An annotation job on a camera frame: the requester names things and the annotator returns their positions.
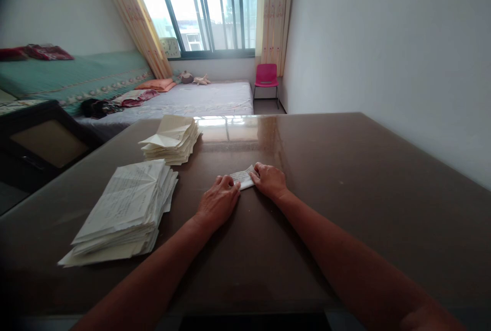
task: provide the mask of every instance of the forearm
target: forearm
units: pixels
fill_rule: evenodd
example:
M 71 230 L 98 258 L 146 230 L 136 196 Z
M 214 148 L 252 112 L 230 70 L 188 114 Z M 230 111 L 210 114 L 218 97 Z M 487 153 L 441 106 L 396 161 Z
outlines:
M 187 268 L 213 230 L 188 220 L 120 282 L 74 330 L 154 329 Z
M 448 316 L 402 272 L 292 193 L 274 201 L 340 299 L 366 327 L 398 329 L 408 315 L 422 307 Z

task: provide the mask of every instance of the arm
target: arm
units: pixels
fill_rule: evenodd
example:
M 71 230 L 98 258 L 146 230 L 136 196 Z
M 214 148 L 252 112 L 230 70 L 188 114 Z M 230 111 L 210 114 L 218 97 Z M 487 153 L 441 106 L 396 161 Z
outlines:
M 189 265 L 230 217 L 240 183 L 218 176 L 198 212 L 92 308 L 73 330 L 153 330 Z
M 279 207 L 337 295 L 368 329 L 464 329 L 401 271 L 291 193 L 285 175 L 257 163 L 256 187 Z

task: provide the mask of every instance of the curtain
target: curtain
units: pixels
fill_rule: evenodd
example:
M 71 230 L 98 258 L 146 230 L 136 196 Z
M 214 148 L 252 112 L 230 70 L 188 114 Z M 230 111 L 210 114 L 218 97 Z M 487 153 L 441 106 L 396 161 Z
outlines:
M 257 0 L 256 66 L 275 63 L 283 76 L 292 0 Z
M 172 67 L 164 53 L 143 0 L 114 0 L 121 18 L 157 79 L 172 77 Z

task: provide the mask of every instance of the hand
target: hand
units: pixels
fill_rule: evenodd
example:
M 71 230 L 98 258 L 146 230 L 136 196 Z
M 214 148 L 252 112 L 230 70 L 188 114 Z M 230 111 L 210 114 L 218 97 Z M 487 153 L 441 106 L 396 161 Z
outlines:
M 285 174 L 281 170 L 274 166 L 263 165 L 260 162 L 256 163 L 254 170 L 259 176 L 253 172 L 249 172 L 249 175 L 259 191 L 265 196 L 276 200 L 288 193 Z
M 217 176 L 210 190 L 203 194 L 194 219 L 207 229 L 216 231 L 228 220 L 240 196 L 240 182 L 225 175 Z

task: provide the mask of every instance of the paper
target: paper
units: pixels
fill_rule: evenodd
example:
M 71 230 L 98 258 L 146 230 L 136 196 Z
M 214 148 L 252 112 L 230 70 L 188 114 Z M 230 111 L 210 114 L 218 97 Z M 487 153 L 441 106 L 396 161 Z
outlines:
M 58 264 L 71 267 L 151 252 L 177 184 L 165 160 L 118 167 Z
M 165 159 L 167 165 L 182 165 L 188 162 L 200 131 L 193 118 L 164 115 L 157 133 L 140 144 L 145 160 Z
M 235 172 L 233 174 L 230 174 L 232 179 L 234 179 L 234 184 L 237 182 L 240 182 L 240 190 L 244 190 L 246 188 L 250 188 L 254 185 L 254 182 L 252 181 L 251 177 L 249 176 L 249 172 L 253 171 L 256 173 L 256 170 L 254 170 L 254 166 L 251 165 L 247 168 L 245 171 L 239 171 Z

